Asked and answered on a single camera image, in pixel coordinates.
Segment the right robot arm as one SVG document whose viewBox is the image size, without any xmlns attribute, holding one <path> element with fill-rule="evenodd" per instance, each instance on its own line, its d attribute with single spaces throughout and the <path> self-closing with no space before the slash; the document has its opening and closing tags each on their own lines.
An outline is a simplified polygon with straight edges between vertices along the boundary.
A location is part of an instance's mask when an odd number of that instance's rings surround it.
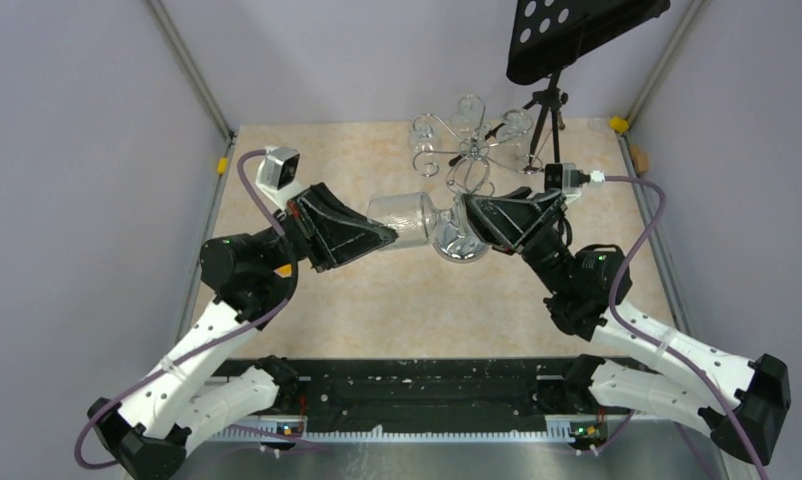
<svg viewBox="0 0 802 480">
<path fill-rule="evenodd" d="M 548 291 L 544 305 L 561 332 L 637 361 L 629 368 L 579 358 L 563 385 L 571 409 L 643 411 L 698 431 L 741 461 L 769 464 L 791 404 L 783 361 L 723 351 L 635 307 L 627 298 L 630 276 L 621 248 L 592 245 L 571 252 L 565 245 L 557 223 L 566 199 L 557 190 L 465 194 L 460 202 L 480 240 L 520 256 L 539 278 Z"/>
</svg>

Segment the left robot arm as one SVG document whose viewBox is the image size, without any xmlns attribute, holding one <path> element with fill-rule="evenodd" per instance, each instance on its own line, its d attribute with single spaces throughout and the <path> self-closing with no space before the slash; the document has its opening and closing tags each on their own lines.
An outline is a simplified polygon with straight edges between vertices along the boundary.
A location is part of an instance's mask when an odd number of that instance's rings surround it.
<svg viewBox="0 0 802 480">
<path fill-rule="evenodd" d="M 253 190 L 277 213 L 269 229 L 218 237 L 201 248 L 201 279 L 215 293 L 198 323 L 128 394 L 94 403 L 89 416 L 104 448 L 135 479 L 168 479 L 201 444 L 244 417 L 296 404 L 296 373 L 270 356 L 227 384 L 205 383 L 231 353 L 291 300 L 308 260 L 327 271 L 394 243 L 397 232 L 345 206 L 324 184 Z"/>
</svg>

